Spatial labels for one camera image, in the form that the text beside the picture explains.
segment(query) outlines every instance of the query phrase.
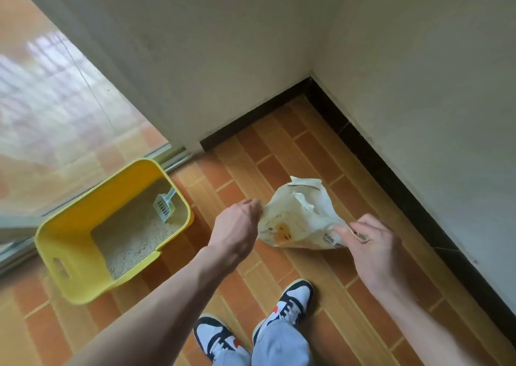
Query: litter box handle hole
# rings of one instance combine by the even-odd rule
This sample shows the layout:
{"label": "litter box handle hole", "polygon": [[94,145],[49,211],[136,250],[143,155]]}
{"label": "litter box handle hole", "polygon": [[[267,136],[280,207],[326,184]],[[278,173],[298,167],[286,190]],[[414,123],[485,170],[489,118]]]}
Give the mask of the litter box handle hole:
{"label": "litter box handle hole", "polygon": [[68,271],[66,271],[66,268],[63,265],[63,263],[62,263],[60,258],[57,258],[57,257],[54,258],[54,265],[56,266],[57,271],[59,271],[59,273],[61,274],[61,276],[63,278],[65,278],[65,279],[69,279],[70,278],[70,274],[68,274]]}

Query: light blue litter scoop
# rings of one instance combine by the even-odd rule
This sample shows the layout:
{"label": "light blue litter scoop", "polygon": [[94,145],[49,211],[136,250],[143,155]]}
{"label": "light blue litter scoop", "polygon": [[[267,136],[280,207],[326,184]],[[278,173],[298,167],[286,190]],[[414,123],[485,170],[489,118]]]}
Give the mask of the light blue litter scoop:
{"label": "light blue litter scoop", "polygon": [[175,189],[171,188],[169,193],[166,195],[164,193],[160,193],[156,196],[156,200],[154,200],[154,209],[163,222],[166,222],[174,213],[175,206],[171,202],[172,196],[174,195]]}

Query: gray litter granules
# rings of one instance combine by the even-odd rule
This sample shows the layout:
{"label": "gray litter granules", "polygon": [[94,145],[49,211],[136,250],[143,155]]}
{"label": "gray litter granules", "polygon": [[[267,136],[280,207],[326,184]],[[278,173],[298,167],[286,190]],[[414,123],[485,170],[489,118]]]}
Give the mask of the gray litter granules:
{"label": "gray litter granules", "polygon": [[177,193],[172,197],[175,211],[167,223],[152,206],[156,196],[168,193],[171,187],[166,179],[154,182],[91,232],[113,279],[136,266],[185,224],[188,209]]}

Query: leg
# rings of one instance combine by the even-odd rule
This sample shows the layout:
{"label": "leg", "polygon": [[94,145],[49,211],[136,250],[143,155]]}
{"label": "leg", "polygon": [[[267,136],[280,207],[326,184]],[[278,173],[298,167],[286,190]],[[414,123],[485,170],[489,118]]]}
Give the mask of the leg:
{"label": "leg", "polygon": [[203,314],[193,328],[203,352],[216,366],[251,366],[251,355],[218,318]]}
{"label": "leg", "polygon": [[312,353],[295,326],[305,317],[314,293],[305,279],[292,282],[273,312],[253,332],[252,364],[267,366],[311,366]]}

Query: person's left arm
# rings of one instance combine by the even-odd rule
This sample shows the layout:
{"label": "person's left arm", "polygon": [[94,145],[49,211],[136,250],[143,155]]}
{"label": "person's left arm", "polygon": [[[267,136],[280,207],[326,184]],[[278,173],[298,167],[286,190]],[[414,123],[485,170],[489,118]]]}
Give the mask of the person's left arm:
{"label": "person's left arm", "polygon": [[216,288],[248,256],[259,200],[225,209],[208,246],[86,345],[69,365],[171,365]]}

